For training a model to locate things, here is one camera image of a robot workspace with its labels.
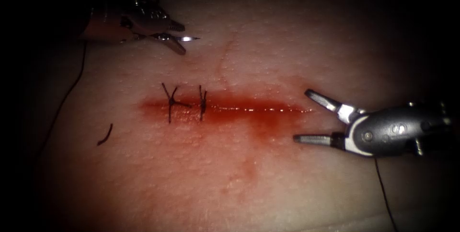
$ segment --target wound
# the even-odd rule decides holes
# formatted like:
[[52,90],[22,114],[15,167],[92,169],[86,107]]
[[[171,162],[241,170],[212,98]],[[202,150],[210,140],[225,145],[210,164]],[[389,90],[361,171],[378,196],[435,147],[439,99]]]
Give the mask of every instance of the wound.
[[184,87],[180,99],[188,104],[183,107],[171,108],[179,104],[174,99],[174,92],[169,96],[164,84],[168,100],[158,97],[148,97],[138,104],[141,122],[160,123],[167,117],[176,125],[180,125],[190,132],[197,132],[198,137],[224,130],[232,133],[235,127],[248,127],[244,132],[253,139],[267,143],[273,139],[287,138],[305,132],[304,120],[309,117],[311,110],[289,101],[283,102],[283,97],[255,97],[253,93],[230,93],[229,91],[208,91],[202,86],[197,89]]

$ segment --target loose suture fragment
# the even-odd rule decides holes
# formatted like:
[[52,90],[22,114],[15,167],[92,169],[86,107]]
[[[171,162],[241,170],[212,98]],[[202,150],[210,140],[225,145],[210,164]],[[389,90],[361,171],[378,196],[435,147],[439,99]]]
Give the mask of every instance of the loose suture fragment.
[[163,86],[163,89],[164,89],[164,92],[166,93],[166,95],[168,96],[168,103],[169,103],[169,109],[168,109],[168,121],[169,123],[171,123],[171,108],[174,104],[178,104],[178,105],[182,105],[182,106],[185,106],[187,108],[192,108],[192,106],[190,104],[184,104],[184,103],[181,103],[181,102],[178,102],[174,99],[174,94],[176,93],[177,91],[177,87],[174,88],[174,91],[172,92],[171,95],[169,95],[168,93],[168,90],[166,89],[166,86],[164,85],[164,83],[161,83],[161,85]]
[[109,132],[107,132],[107,135],[105,136],[105,138],[103,140],[100,140],[97,142],[97,145],[100,146],[102,144],[104,144],[108,139],[109,139],[109,136],[110,136],[110,133],[112,132],[112,128],[114,127],[114,124],[111,123],[110,124],[110,128],[109,128]]
[[200,85],[200,108],[201,108],[200,121],[203,121],[203,114],[206,111],[206,94],[207,94],[207,91],[205,90],[205,94],[203,96],[203,94],[201,92],[201,85]]

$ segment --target skin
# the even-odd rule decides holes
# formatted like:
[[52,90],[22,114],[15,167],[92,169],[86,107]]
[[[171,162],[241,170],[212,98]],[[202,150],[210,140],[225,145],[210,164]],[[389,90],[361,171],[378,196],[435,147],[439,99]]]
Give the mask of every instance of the skin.
[[[161,5],[185,34],[201,39],[183,44],[185,56],[147,40],[88,44],[81,80],[35,169],[45,220],[89,231],[392,230],[372,158],[296,144],[292,135],[345,129],[304,96],[308,88],[369,111],[430,94],[437,75],[414,36],[374,0]],[[78,75],[82,42],[44,55],[46,64],[30,66],[41,71],[27,83],[37,89],[24,113],[29,155]],[[162,82],[170,94],[178,87],[177,101],[193,105],[173,106],[172,123]],[[202,122],[199,85],[210,100]],[[212,111],[213,102],[235,98],[245,98],[241,107],[251,99],[263,102],[259,108],[279,103],[301,112],[254,127],[248,114]],[[110,137],[97,146],[111,123]],[[402,156],[378,164],[401,231],[445,222],[452,159]]]

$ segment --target black thread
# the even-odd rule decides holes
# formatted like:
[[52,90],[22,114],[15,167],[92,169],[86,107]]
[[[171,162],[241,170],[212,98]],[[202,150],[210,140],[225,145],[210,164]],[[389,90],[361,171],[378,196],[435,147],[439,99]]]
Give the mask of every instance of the black thread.
[[168,90],[166,89],[166,86],[164,85],[164,83],[161,83],[161,85],[163,86],[164,92],[168,96],[168,103],[169,103],[168,121],[169,121],[169,123],[171,123],[171,108],[172,108],[172,106],[174,104],[182,105],[182,106],[185,106],[185,107],[188,107],[188,108],[192,108],[192,106],[190,104],[184,104],[184,103],[178,102],[178,101],[176,101],[174,99],[174,94],[177,91],[177,87],[174,88],[174,91],[172,92],[171,96],[169,96]]
[[374,161],[375,161],[375,169],[377,171],[377,176],[379,177],[380,187],[382,188],[383,199],[385,200],[385,206],[387,207],[388,216],[390,217],[394,231],[398,232],[398,228],[396,228],[396,223],[394,222],[393,215],[391,214],[391,211],[390,211],[390,206],[388,205],[387,194],[385,193],[385,188],[383,187],[382,177],[380,176],[380,171],[379,171],[379,165],[377,164],[377,158],[374,157]]
[[41,155],[43,154],[43,151],[45,150],[46,144],[48,143],[49,137],[51,135],[51,131],[53,130],[54,124],[56,123],[56,120],[58,118],[58,115],[59,115],[59,113],[61,111],[62,106],[64,105],[65,101],[67,100],[67,97],[69,96],[70,92],[72,92],[72,90],[75,88],[75,86],[77,86],[77,83],[80,81],[80,78],[83,75],[83,69],[85,68],[85,58],[86,58],[86,47],[87,47],[87,45],[88,45],[88,42],[84,41],[84,43],[83,43],[83,57],[81,59],[80,73],[78,73],[77,79],[71,85],[71,87],[67,91],[66,95],[62,99],[59,107],[57,108],[57,111],[56,111],[56,113],[54,115],[53,121],[51,122],[51,126],[49,127],[48,132],[46,133],[45,140],[40,145],[40,147],[38,149],[38,152],[35,155],[34,165],[36,165],[38,163],[38,160],[40,159]]
[[200,121],[203,121],[203,114],[206,111],[206,94],[207,94],[207,91],[205,90],[205,96],[202,95],[202,93],[201,93],[201,85],[200,85],[200,108],[201,108]]
[[112,128],[113,128],[113,127],[114,127],[114,124],[111,123],[111,124],[110,124],[110,128],[109,128],[109,132],[107,133],[107,135],[105,136],[105,138],[97,142],[97,145],[98,145],[98,146],[102,145],[103,143],[105,143],[105,142],[109,139],[110,132],[112,132]]

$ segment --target blood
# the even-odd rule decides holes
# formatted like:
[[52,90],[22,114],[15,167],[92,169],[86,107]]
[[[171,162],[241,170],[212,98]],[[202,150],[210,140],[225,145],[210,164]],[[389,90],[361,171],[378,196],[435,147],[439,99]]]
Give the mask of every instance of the blood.
[[[242,122],[248,124],[247,132],[253,139],[264,143],[279,136],[292,136],[293,132],[301,132],[300,120],[311,112],[300,105],[277,99],[211,92],[207,94],[206,111],[200,120],[199,94],[181,95],[175,99],[190,104],[192,108],[173,105],[171,125],[188,124],[191,129],[202,130],[205,136],[206,132],[212,133],[218,128],[225,129],[228,124]],[[168,122],[169,104],[166,96],[146,98],[140,102],[139,109],[142,121]]]

